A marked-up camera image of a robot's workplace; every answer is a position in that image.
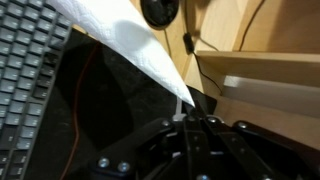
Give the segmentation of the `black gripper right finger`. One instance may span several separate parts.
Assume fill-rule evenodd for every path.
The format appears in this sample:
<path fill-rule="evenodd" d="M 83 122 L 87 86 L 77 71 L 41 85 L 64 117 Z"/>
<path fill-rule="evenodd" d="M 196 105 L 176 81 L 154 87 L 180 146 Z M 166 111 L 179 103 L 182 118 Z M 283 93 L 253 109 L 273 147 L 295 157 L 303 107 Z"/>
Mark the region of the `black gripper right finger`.
<path fill-rule="evenodd" d="M 213 115 L 217 106 L 217 100 L 200 91 L 195 91 L 195 102 L 198 111 L 203 115 Z"/>

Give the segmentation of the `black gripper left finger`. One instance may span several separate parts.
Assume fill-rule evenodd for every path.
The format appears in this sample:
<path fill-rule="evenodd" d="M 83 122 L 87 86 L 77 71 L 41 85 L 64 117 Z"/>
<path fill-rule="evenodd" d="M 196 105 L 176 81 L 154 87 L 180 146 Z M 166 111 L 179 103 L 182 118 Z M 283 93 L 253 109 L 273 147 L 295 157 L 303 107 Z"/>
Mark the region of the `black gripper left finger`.
<path fill-rule="evenodd" d="M 196 110 L 195 110 L 195 108 L 192 105 L 188 104 L 188 103 L 185 103 L 184 107 L 185 107 L 185 110 L 186 110 L 186 113 L 187 113 L 187 120 L 188 121 L 195 121 L 196 120 Z"/>

